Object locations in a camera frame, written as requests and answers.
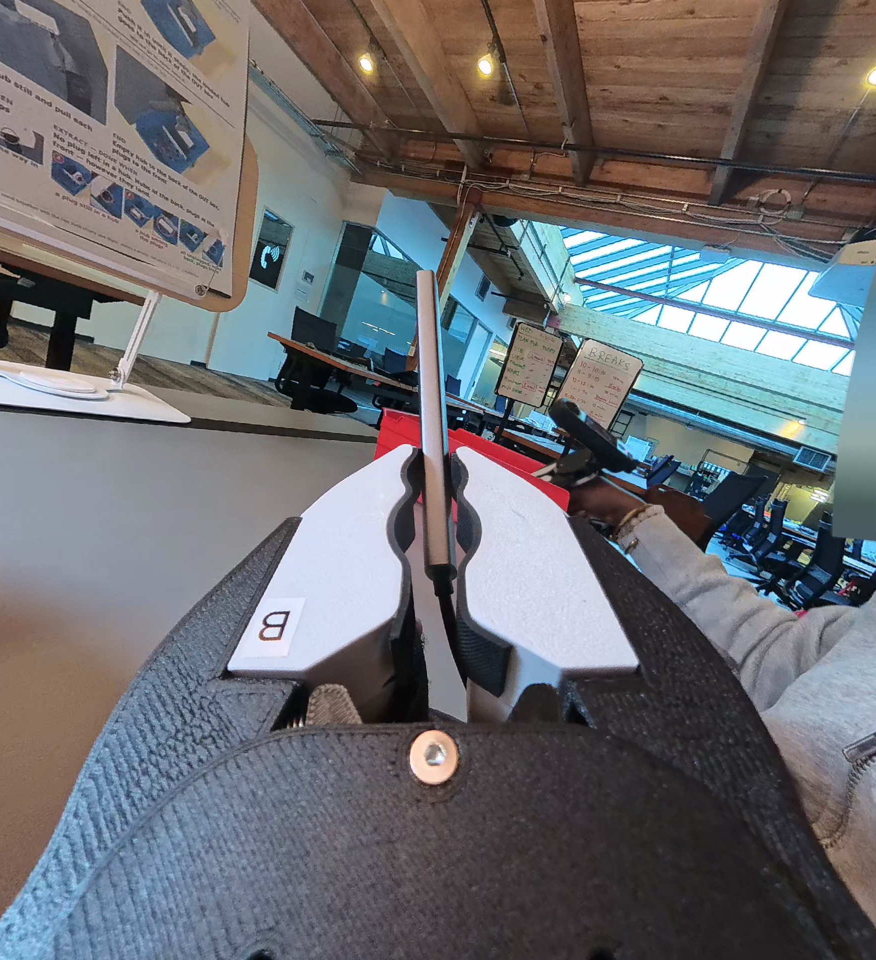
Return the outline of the red plastic bin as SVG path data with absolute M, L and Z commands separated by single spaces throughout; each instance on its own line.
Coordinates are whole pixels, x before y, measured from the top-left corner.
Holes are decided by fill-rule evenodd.
M 418 414 L 408 414 L 392 409 L 384 410 L 373 459 L 378 460 L 403 445 L 418 448 L 420 439 Z M 568 509 L 569 493 L 564 488 L 547 483 L 534 475 L 541 468 L 539 462 L 464 429 L 449 429 L 447 439 L 450 453 L 455 453 L 460 448 L 476 450 L 510 473 L 521 476 L 560 508 Z

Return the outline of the grey usb hub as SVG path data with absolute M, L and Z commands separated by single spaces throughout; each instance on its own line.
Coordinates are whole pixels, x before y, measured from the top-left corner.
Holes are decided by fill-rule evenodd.
M 435 273 L 418 270 L 421 506 L 424 571 L 438 596 L 450 595 L 456 579 L 445 374 Z

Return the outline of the wooden office desk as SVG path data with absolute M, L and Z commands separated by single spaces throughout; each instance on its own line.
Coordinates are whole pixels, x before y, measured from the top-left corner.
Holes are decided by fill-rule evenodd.
M 372 382 L 373 384 L 392 388 L 412 397 L 418 394 L 418 388 L 400 382 L 393 377 L 389 377 L 388 375 L 381 373 L 380 371 L 360 366 L 357 363 L 342 359 L 334 354 L 325 353 L 324 351 L 315 347 L 308 346 L 305 343 L 298 342 L 287 337 L 283 337 L 282 335 L 272 331 L 269 331 L 267 336 L 270 339 L 279 342 L 288 353 L 300 354 L 301 363 L 304 365 L 299 379 L 299 385 L 292 394 L 292 401 L 290 405 L 292 410 L 305 411 L 311 409 L 311 407 L 307 406 L 306 402 L 308 399 L 308 394 L 310 390 L 312 390 L 312 382 L 314 378 L 313 367 L 315 365 L 319 365 L 320 367 L 334 368 L 356 378 L 362 378 Z

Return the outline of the black office chair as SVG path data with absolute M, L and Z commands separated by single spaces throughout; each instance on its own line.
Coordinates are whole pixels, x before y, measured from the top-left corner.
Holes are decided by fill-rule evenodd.
M 286 352 L 275 379 L 276 390 L 290 398 L 291 409 L 327 415 L 358 412 L 358 403 L 342 393 L 350 384 L 344 370 L 294 350 Z

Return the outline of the black phone icon sign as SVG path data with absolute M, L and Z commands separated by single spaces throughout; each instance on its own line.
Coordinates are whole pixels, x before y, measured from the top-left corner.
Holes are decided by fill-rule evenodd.
M 264 208 L 250 263 L 250 280 L 277 290 L 287 259 L 293 225 L 269 208 Z

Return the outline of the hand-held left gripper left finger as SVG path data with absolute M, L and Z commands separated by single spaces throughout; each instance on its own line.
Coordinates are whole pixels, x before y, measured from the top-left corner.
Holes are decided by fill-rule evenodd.
M 240 677 L 308 690 L 340 685 L 362 719 L 428 714 L 408 547 L 421 451 L 403 444 L 325 493 L 300 518 L 228 662 Z

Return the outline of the person's right hand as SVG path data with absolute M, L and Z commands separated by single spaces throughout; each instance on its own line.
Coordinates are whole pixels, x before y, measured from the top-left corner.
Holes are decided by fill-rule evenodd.
M 570 515 L 600 522 L 612 530 L 619 529 L 628 517 L 647 506 L 636 494 L 600 476 L 568 492 Z

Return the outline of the row of black office chairs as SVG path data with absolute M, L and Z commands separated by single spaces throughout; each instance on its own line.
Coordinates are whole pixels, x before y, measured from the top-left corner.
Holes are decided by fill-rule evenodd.
M 857 608 L 876 591 L 876 541 L 840 536 L 828 488 L 767 482 L 738 503 L 732 484 L 757 475 L 729 474 L 704 500 L 704 534 L 732 575 L 800 613 Z

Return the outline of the white poster stand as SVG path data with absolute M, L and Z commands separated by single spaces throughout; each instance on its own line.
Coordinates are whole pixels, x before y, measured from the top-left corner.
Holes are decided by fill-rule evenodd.
M 86 376 L 57 367 L 0 360 L 0 407 L 39 413 L 110 417 L 185 425 L 190 418 L 138 386 L 128 384 L 161 291 L 148 291 L 124 353 L 106 377 Z

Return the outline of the person's right forearm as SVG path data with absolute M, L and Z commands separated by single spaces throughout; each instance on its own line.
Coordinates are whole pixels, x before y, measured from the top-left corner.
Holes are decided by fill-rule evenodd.
M 640 571 L 736 667 L 754 705 L 770 710 L 828 656 L 874 652 L 865 610 L 817 608 L 800 617 L 701 553 L 660 507 L 629 515 L 614 535 Z

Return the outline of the whiteboard with black writing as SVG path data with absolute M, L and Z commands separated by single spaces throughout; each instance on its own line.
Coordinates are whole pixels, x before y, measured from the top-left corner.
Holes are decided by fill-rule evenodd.
M 576 404 L 581 412 L 609 429 L 644 366 L 637 356 L 588 339 L 579 348 L 557 400 Z

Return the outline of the instruction poster board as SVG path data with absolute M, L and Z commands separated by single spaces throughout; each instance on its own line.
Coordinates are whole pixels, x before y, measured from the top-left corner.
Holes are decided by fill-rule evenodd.
M 0 1 L 0 232 L 196 306 L 238 304 L 251 13 Z

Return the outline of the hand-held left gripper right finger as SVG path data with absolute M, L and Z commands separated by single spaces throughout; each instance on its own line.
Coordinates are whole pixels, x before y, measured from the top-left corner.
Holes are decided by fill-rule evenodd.
M 637 674 L 637 654 L 564 508 L 478 450 L 459 447 L 451 469 L 468 720 L 504 722 L 530 687 Z

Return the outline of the black monitor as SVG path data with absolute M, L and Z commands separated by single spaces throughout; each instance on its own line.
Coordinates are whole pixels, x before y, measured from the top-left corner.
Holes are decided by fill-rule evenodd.
M 339 334 L 334 322 L 297 306 L 292 318 L 291 339 L 324 354 L 334 354 Z

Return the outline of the whiteboard with coloured writing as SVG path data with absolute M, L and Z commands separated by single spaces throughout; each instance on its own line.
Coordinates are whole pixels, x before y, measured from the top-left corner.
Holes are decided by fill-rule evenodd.
M 562 346 L 558 334 L 526 321 L 518 322 L 494 393 L 535 409 L 542 407 Z

